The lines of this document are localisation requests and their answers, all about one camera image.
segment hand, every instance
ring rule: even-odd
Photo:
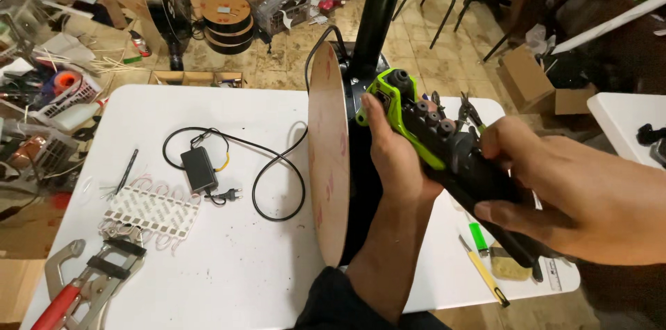
[[[596,263],[666,262],[666,172],[569,138],[539,138],[512,117],[485,130],[481,148],[534,190],[544,210],[488,201],[477,204],[479,218]]]
[[[426,177],[412,143],[394,132],[386,119],[379,100],[365,93],[361,103],[372,132],[370,154],[384,188],[384,197],[400,204],[429,203],[444,189],[439,183]],[[437,106],[431,103],[432,111]]]

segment yellow utility knife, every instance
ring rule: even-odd
[[[484,264],[481,262],[479,256],[477,256],[476,252],[471,250],[470,246],[467,245],[467,243],[465,243],[465,240],[462,238],[462,235],[458,235],[458,239],[460,239],[462,246],[465,247],[465,250],[467,251],[467,256],[470,257],[471,263],[474,264],[474,266],[476,266],[476,270],[479,271],[479,274],[481,274],[481,277],[486,282],[488,288],[490,289],[491,292],[493,292],[493,296],[495,296],[495,299],[497,299],[497,301],[502,305],[503,308],[508,307],[510,304],[509,301],[506,300],[504,293],[497,286],[497,283],[495,283],[495,279],[493,279],[493,276],[490,275],[490,272],[488,272]]]

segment black sleeve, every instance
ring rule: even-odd
[[[400,318],[400,328],[410,330],[450,330],[427,312]],[[397,330],[377,314],[352,288],[343,272],[324,268],[310,288],[305,309],[298,316],[294,330]]]

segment red handle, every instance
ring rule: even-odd
[[[46,308],[44,313],[39,316],[31,330],[52,330],[58,321],[65,316],[67,309],[76,300],[80,292],[80,287],[72,286],[71,283],[66,285],[58,296],[51,301],[51,304]]]

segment black pole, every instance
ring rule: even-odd
[[[347,78],[373,77],[398,0],[366,0]]]

